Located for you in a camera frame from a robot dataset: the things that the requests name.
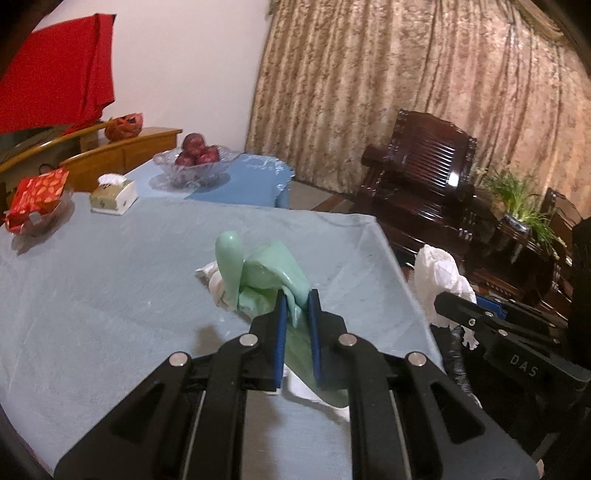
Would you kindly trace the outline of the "green rubber glove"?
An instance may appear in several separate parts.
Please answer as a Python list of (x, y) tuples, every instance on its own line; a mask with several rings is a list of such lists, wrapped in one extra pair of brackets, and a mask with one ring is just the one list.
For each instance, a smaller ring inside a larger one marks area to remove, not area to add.
[(349, 407), (345, 390), (325, 391), (318, 387), (312, 367), (308, 333), (308, 294), (311, 283), (287, 246), (273, 240), (245, 253), (242, 237), (233, 231), (215, 241), (215, 260), (224, 264), (243, 262), (238, 312), (250, 320), (273, 312), (276, 296), (287, 297), (287, 344), (284, 371), (290, 393), (301, 399), (343, 410)]

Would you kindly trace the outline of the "white tissue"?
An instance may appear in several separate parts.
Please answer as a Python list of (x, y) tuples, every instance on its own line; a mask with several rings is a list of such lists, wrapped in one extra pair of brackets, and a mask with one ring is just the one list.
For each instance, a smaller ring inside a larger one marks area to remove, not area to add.
[(436, 297), (450, 292), (477, 303), (477, 296), (466, 277), (460, 274), (455, 258), (447, 251), (424, 245), (415, 258), (412, 290), (429, 323), (453, 330), (458, 323), (437, 313)]
[(217, 261), (212, 261), (195, 270), (195, 277), (207, 287), (217, 307), (238, 311), (242, 270), (242, 261), (224, 264), (223, 269), (219, 267)]

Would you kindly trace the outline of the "black trash bin bag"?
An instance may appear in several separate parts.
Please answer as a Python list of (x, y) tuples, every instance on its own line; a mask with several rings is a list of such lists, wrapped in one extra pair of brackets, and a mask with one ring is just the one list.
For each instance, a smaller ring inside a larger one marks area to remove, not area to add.
[(444, 370), (459, 388), (468, 395), (473, 402), (482, 407), (480, 400), (474, 394), (463, 360), (464, 329), (458, 325), (449, 327), (431, 326), (431, 331), (442, 356)]

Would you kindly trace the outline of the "dark wooden side table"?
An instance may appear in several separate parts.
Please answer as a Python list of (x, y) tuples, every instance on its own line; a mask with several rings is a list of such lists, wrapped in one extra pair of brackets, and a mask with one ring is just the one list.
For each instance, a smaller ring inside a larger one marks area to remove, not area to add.
[(476, 224), (464, 265), (470, 280), (506, 299), (563, 319), (571, 314), (559, 253), (505, 222)]

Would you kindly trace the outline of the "green potted plant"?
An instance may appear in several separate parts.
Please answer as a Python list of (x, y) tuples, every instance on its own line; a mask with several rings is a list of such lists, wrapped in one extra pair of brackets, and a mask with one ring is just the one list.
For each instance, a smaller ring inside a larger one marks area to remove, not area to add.
[(501, 202), (503, 220), (511, 228), (540, 247), (552, 247), (556, 235), (550, 227), (549, 214), (540, 210), (531, 176), (520, 177), (508, 169), (491, 168), (484, 175), (482, 185), (494, 200)]

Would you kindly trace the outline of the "grey-blue table cloth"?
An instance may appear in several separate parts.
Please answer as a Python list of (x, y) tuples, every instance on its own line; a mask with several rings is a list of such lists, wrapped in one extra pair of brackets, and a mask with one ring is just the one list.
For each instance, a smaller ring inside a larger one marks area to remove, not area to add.
[(217, 236), (279, 240), (322, 308), (396, 356), (440, 351), (385, 235), (362, 215), (141, 198), (122, 216), (84, 194), (48, 236), (1, 236), (1, 404), (48, 469), (170, 354), (246, 332), (195, 275)]

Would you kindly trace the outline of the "tissue box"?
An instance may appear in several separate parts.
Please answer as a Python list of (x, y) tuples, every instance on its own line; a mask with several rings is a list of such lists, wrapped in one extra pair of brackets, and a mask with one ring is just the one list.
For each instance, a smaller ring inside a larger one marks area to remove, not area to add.
[(92, 212), (116, 216), (124, 215), (137, 198), (135, 182), (115, 173), (101, 175), (89, 197)]

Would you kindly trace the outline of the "blue plastic table cover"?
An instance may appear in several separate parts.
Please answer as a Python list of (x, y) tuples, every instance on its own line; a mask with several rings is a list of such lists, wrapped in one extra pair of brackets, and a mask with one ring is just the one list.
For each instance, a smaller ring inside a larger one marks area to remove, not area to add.
[(242, 154), (215, 184), (207, 186), (175, 188), (153, 161), (133, 169), (126, 177), (135, 183), (139, 197), (172, 197), (287, 209), (294, 171), (276, 157)]

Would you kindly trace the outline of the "glass fruit bowl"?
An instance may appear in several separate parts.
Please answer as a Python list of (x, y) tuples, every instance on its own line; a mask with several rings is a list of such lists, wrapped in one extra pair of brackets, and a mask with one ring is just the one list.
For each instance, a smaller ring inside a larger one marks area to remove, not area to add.
[(177, 165), (176, 160), (182, 153), (181, 148), (157, 153), (152, 162), (162, 170), (167, 182), (174, 188), (213, 185), (240, 156), (239, 152), (225, 147), (218, 147), (217, 150), (219, 160), (212, 163)]

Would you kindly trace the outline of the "red apples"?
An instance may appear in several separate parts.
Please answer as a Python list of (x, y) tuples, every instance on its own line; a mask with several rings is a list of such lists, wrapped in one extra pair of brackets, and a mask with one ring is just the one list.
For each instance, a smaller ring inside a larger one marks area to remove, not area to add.
[(175, 160), (175, 164), (182, 167), (217, 163), (219, 151), (217, 146), (208, 146), (204, 136), (199, 133), (188, 134), (181, 145), (181, 152)]

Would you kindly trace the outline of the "red snack packet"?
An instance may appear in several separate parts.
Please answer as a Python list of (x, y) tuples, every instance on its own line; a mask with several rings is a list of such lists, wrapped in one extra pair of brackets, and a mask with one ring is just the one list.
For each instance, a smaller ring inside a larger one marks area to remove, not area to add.
[(32, 212), (50, 213), (67, 187), (69, 171), (58, 168), (48, 173), (22, 179), (13, 196), (5, 221), (21, 225)]

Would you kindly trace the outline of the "patterned beige curtain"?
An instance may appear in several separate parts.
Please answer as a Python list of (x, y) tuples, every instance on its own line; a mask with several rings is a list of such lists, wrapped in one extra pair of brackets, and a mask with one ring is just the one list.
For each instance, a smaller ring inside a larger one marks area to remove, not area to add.
[(477, 140), (479, 171), (531, 176), (590, 212), (590, 76), (521, 1), (277, 1), (246, 147), (353, 193), (400, 110)]

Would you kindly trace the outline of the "red cloth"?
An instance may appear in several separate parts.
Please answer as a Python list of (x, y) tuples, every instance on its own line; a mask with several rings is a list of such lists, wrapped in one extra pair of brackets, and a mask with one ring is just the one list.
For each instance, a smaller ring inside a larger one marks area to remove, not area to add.
[(1, 132), (99, 120), (115, 100), (112, 39), (116, 16), (91, 16), (31, 33), (1, 77)]

